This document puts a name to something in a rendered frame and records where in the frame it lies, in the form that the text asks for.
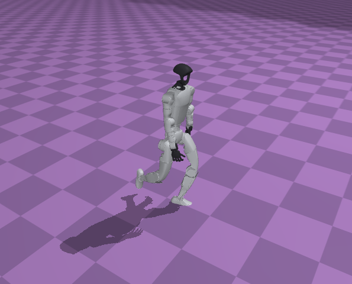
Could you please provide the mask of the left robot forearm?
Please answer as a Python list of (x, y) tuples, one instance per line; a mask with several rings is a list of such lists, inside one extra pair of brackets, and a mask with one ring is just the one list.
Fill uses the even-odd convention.
[(186, 114), (186, 127), (189, 129), (189, 127), (192, 126), (193, 128), (193, 112), (191, 114)]

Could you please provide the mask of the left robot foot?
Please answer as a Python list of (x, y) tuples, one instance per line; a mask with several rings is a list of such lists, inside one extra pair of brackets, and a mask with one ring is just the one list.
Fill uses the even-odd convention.
[(184, 206), (188, 206), (188, 205), (192, 204), (191, 201), (188, 201), (185, 198), (182, 198), (182, 200), (178, 200), (179, 198), (177, 199), (177, 197), (178, 196), (173, 196), (171, 199), (171, 202), (174, 204), (179, 204), (179, 205), (184, 205)]

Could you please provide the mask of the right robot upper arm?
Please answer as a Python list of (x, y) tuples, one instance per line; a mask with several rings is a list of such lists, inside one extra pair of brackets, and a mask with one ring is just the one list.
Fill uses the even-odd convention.
[(169, 120), (171, 123), (171, 126), (175, 124), (175, 120), (170, 117), (172, 114), (172, 104), (174, 103), (174, 100), (175, 100), (174, 92), (167, 92), (162, 96), (164, 121)]

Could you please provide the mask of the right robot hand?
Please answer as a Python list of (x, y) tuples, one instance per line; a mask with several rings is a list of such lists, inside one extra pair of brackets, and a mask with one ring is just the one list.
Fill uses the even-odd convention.
[[(171, 149), (172, 151), (172, 159), (173, 161), (176, 161), (176, 162), (180, 162), (180, 161), (183, 161), (183, 159), (181, 158), (181, 156), (183, 157), (186, 157), (184, 156), (183, 154), (180, 153), (180, 151), (178, 150), (178, 146), (177, 146), (177, 143), (175, 143), (175, 146), (176, 146), (176, 149)], [(180, 156), (181, 155), (181, 156)], [(175, 159), (174, 159), (175, 158)], [(180, 159), (180, 160), (179, 160)]]

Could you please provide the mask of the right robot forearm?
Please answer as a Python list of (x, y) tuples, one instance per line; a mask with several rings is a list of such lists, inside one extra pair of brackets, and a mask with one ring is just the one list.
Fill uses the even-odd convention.
[(176, 137), (175, 137), (175, 132), (174, 128), (171, 127), (171, 123), (169, 120), (164, 121), (164, 129), (165, 132), (167, 133), (167, 137), (169, 138), (169, 144), (171, 149), (176, 149), (175, 143), (176, 143)]

